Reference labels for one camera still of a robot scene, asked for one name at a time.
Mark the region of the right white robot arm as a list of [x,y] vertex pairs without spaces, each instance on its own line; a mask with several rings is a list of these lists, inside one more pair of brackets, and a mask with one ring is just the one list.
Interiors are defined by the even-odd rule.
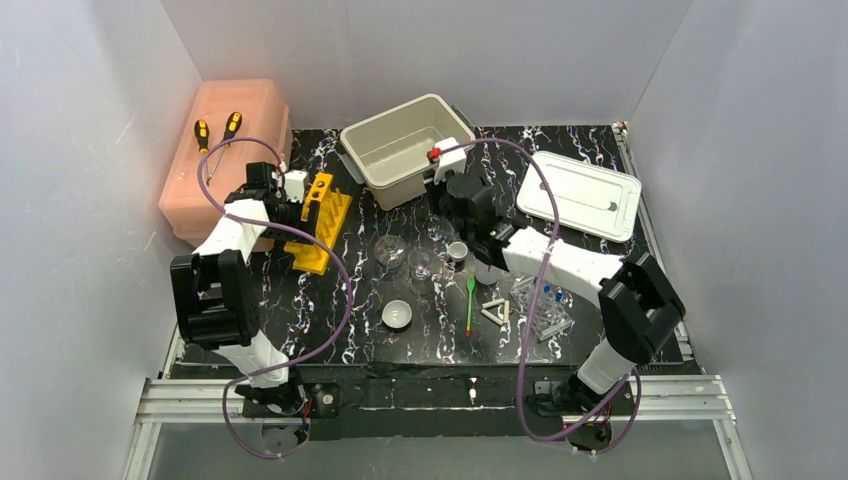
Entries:
[[501,213],[480,176],[450,174],[433,181],[427,194],[432,212],[450,221],[477,260],[534,275],[600,310],[605,337],[574,375],[573,389],[606,394],[634,366],[649,363],[685,316],[683,301],[649,253],[602,254],[544,235]]

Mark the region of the yellow test tube rack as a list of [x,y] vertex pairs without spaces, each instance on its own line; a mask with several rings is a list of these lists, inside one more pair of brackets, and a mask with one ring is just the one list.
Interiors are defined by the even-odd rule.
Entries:
[[[301,214],[302,220],[306,220],[309,214],[314,215],[313,236],[330,250],[335,247],[352,203],[352,196],[342,193],[333,183],[332,174],[317,173],[302,202]],[[292,267],[301,272],[323,275],[330,261],[329,253],[314,243],[288,241],[284,251],[293,256]]]

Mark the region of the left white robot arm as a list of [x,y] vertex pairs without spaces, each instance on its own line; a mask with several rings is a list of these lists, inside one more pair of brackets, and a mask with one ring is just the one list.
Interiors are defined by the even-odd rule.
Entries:
[[316,215],[302,212],[306,180],[302,171],[282,174],[266,162],[247,164],[245,183],[225,200],[226,215],[199,247],[170,265],[183,341],[226,358],[249,375],[237,394],[281,415],[303,407],[304,390],[286,367],[287,356],[260,329],[259,301],[247,264],[261,240],[292,239],[288,232],[268,231],[268,222],[314,233]]

